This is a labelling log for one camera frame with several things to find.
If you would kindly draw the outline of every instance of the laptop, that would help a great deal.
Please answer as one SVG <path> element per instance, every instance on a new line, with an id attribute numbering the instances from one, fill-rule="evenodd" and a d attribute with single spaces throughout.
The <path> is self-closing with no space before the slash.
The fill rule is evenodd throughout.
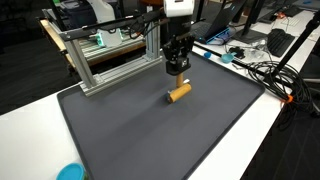
<path id="1" fill-rule="evenodd" d="M 216 35 L 226 31 L 227 26 L 244 5 L 245 1 L 233 0 L 226 4 L 212 24 L 203 21 L 192 24 L 191 32 L 194 34 L 195 40 L 202 44 L 209 44 Z"/>

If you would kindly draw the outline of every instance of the aluminum frame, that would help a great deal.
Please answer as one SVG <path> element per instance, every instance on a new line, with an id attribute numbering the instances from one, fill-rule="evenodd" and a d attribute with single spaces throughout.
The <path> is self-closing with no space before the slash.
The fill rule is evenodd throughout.
<path id="1" fill-rule="evenodd" d="M 113 68 L 106 72 L 93 75 L 88 61 L 81 49 L 80 43 L 78 39 L 68 39 L 66 40 L 66 35 L 70 33 L 70 31 L 61 32 L 59 28 L 52 24 L 51 27 L 59 34 L 60 38 L 63 40 L 63 43 L 66 46 L 66 49 L 73 60 L 76 69 L 80 75 L 82 81 L 79 83 L 82 88 L 84 94 L 86 96 L 92 96 L 95 93 L 98 93 L 116 83 L 119 83 L 139 72 L 142 72 L 148 68 L 151 68 L 162 61 L 162 57 L 160 56 L 160 27 L 157 24 L 158 22 L 151 22 L 149 28 L 153 28 L 153 30 L 146 36 L 146 55 L 135 59 L 131 62 L 123 64 L 117 68 Z M 83 35 L 87 36 L 89 31 L 86 31 Z M 114 52 L 116 50 L 121 50 L 127 48 L 129 45 L 135 45 L 136 42 L 132 40 L 132 42 L 126 42 L 121 44 L 119 47 L 111 48 L 110 52 Z"/>

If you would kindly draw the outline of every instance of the black mat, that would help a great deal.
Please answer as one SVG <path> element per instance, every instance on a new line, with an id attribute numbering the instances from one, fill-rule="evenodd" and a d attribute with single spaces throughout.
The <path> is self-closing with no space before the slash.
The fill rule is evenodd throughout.
<path id="1" fill-rule="evenodd" d="M 190 59 L 192 91 L 174 104 L 165 100 L 175 78 L 164 63 L 93 97 L 79 87 L 58 95 L 90 179 L 185 179 L 264 92 L 198 55 Z"/>

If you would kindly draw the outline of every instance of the teal object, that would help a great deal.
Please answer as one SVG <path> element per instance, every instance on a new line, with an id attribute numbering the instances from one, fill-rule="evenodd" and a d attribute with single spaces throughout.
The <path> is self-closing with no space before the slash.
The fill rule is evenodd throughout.
<path id="1" fill-rule="evenodd" d="M 98 33 L 98 34 L 96 35 L 96 38 L 97 38 L 97 43 L 98 43 L 98 45 L 99 45 L 100 47 L 105 47 L 105 46 L 106 46 L 106 45 L 103 43 L 103 41 L 102 41 L 101 33 Z"/>
<path id="2" fill-rule="evenodd" d="M 72 163 L 60 171 L 57 180 L 84 180 L 85 177 L 83 166 L 78 163 Z"/>
<path id="3" fill-rule="evenodd" d="M 303 1 L 303 4 L 311 4 L 312 1 Z"/>
<path id="4" fill-rule="evenodd" d="M 235 53 L 235 52 L 233 52 L 233 53 L 231 53 L 231 54 L 230 54 L 230 53 L 224 54 L 224 55 L 221 56 L 221 60 L 222 60 L 223 63 L 228 64 L 228 63 L 230 63 L 231 61 L 233 61 L 234 56 L 235 56 L 236 54 L 237 54 L 237 53 Z"/>

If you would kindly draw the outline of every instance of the blue cup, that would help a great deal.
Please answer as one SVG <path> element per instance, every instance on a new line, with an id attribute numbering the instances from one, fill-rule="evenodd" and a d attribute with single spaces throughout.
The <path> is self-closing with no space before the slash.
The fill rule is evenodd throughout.
<path id="1" fill-rule="evenodd" d="M 235 52 L 233 52 L 233 53 L 231 53 L 231 54 L 230 54 L 230 53 L 224 54 L 224 55 L 221 56 L 221 60 L 222 60 L 223 63 L 228 64 L 228 63 L 230 63 L 231 61 L 234 60 L 234 56 L 235 56 L 236 54 L 237 54 L 237 53 L 235 53 Z"/>
<path id="2" fill-rule="evenodd" d="M 57 176 L 57 180 L 86 180 L 87 174 L 81 164 L 72 163 L 64 167 Z"/>

